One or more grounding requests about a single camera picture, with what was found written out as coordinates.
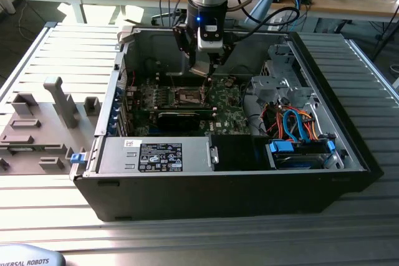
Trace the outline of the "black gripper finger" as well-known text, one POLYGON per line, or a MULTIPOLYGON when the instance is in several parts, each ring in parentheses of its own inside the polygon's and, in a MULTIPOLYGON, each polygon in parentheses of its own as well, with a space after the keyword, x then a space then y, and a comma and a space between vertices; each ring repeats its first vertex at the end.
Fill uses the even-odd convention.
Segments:
POLYGON ((193 29, 188 26, 173 27, 173 35, 180 51, 188 58, 188 65, 192 68, 196 63, 197 37, 193 29))
POLYGON ((233 53, 235 44, 223 44, 222 48, 209 51, 209 75, 213 75, 218 66, 224 65, 233 53))

